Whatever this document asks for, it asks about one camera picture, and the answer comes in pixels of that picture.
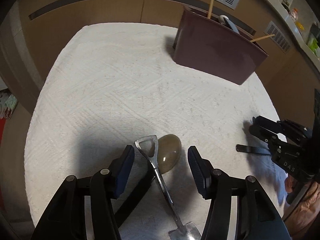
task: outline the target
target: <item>countertop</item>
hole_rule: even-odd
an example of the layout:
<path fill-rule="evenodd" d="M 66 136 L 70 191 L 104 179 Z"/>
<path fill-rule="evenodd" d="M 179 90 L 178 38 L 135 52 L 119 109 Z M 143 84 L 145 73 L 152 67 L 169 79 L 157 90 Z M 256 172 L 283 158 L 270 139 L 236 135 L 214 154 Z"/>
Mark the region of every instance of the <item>countertop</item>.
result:
<path fill-rule="evenodd" d="M 279 0 L 266 0 L 266 1 L 274 8 L 274 10 L 282 18 L 282 20 L 287 25 L 288 29 L 292 32 L 295 40 L 297 41 L 297 44 L 305 52 L 306 56 L 309 57 L 309 59 L 312 61 L 314 66 L 317 68 L 317 70 L 320 71 L 320 61 L 318 60 L 316 55 L 311 51 L 311 49 L 305 44 L 301 34 L 299 33 L 298 28 L 296 27 L 295 23 L 289 16 L 286 9 L 282 6 L 280 1 Z"/>

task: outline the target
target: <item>white tablecloth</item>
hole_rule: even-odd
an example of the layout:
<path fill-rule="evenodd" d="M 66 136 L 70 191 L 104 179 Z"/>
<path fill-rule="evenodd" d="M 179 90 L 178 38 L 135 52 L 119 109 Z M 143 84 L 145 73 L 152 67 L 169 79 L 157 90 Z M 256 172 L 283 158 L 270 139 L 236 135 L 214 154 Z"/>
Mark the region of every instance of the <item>white tablecloth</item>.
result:
<path fill-rule="evenodd" d="M 183 223 L 193 221 L 202 232 L 210 204 L 198 194 L 187 163 L 191 145 L 230 176 L 256 176 L 283 214 L 284 171 L 269 156 L 235 150 L 236 144 L 259 143 L 244 133 L 253 116 L 278 120 L 259 78 L 253 73 L 238 86 L 175 64 L 176 32 L 158 25 L 97 24 L 84 27 L 62 50 L 40 93 L 25 147 L 35 225 L 67 175 L 91 176 L 134 140 L 169 133 L 181 139 L 183 154 L 164 180 Z M 115 210 L 145 171 L 146 160 L 136 152 Z M 120 234 L 122 239 L 170 239 L 168 231 L 175 228 L 154 181 Z"/>

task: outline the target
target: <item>wooden chopstick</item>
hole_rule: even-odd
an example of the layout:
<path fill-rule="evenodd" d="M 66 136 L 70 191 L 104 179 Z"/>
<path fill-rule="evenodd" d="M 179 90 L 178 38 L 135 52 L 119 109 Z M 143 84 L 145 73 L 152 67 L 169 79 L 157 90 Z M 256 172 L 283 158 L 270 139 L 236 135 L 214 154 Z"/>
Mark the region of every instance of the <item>wooden chopstick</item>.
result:
<path fill-rule="evenodd" d="M 263 36 L 263 37 L 255 38 L 255 39 L 251 40 L 250 42 L 260 41 L 260 40 L 263 40 L 263 39 L 266 39 L 266 38 L 270 38 L 270 37 L 273 37 L 273 36 L 275 36 L 275 34 L 271 34 L 271 35 L 266 35 L 266 36 Z"/>
<path fill-rule="evenodd" d="M 213 1 L 214 1 L 214 0 L 211 0 L 211 1 L 210 1 L 209 11 L 208 11 L 208 15 L 207 15 L 207 18 L 208 18 L 208 19 L 211 19 L 212 8 L 213 8 Z"/>

